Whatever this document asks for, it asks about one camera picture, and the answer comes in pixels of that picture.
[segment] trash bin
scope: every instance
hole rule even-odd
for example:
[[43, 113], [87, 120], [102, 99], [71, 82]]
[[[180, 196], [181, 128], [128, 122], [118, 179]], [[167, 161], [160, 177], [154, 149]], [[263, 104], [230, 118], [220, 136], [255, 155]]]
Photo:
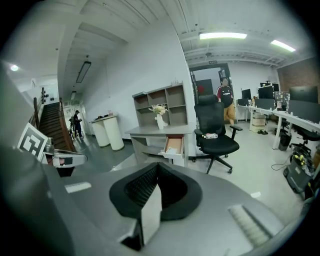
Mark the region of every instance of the trash bin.
[[279, 149], [281, 151], [286, 151], [291, 141], [291, 136], [283, 134], [280, 137]]

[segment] brick wall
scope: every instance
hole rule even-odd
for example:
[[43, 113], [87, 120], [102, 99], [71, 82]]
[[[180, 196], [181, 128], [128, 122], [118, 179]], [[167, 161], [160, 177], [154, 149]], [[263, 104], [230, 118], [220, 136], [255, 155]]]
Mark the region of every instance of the brick wall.
[[278, 68], [280, 88], [288, 92], [295, 86], [318, 86], [320, 103], [320, 70], [316, 58], [309, 58], [282, 68]]

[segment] shelf unit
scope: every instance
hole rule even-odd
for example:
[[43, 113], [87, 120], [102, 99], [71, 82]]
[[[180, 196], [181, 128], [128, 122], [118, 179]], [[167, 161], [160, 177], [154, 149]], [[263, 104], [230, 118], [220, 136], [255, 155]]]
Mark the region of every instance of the shelf unit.
[[156, 114], [149, 110], [152, 105], [165, 105], [168, 110], [162, 115], [168, 125], [187, 125], [187, 109], [182, 83], [167, 86], [149, 92], [141, 92], [132, 96], [139, 126], [156, 126]]

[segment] cylindrical stand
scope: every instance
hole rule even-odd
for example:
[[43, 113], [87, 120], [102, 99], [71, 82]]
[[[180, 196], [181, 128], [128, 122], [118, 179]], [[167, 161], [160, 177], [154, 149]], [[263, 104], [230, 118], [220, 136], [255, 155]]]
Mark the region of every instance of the cylindrical stand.
[[97, 140], [100, 147], [105, 147], [110, 144], [110, 141], [109, 141], [108, 135], [106, 133], [103, 121], [93, 122], [92, 129], [94, 131], [96, 140]]
[[111, 148], [118, 151], [124, 148], [124, 142], [118, 126], [117, 116], [113, 116], [103, 120], [106, 134], [110, 140]]

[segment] staircase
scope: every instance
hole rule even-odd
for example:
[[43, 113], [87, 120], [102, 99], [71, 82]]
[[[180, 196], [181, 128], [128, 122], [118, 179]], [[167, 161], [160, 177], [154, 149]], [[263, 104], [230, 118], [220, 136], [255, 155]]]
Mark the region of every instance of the staircase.
[[70, 143], [68, 141], [69, 138], [66, 139], [66, 135], [63, 132], [63, 126], [66, 126], [66, 124], [65, 118], [61, 115], [60, 103], [45, 105], [41, 115], [39, 131], [47, 137], [53, 138], [55, 149], [75, 152], [75, 150], [73, 150], [74, 148], [70, 148], [70, 145], [68, 145], [68, 143]]

